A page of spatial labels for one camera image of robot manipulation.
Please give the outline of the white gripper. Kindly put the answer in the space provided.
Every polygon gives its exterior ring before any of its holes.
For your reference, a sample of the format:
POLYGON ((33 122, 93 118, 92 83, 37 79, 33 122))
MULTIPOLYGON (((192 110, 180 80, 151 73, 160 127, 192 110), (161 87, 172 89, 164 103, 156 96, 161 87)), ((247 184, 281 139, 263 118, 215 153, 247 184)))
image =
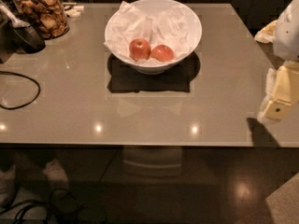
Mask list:
POLYGON ((266 75, 265 97, 257 116, 262 124, 283 120, 299 102, 299 0, 292 0, 279 15, 273 51, 286 62, 266 75))

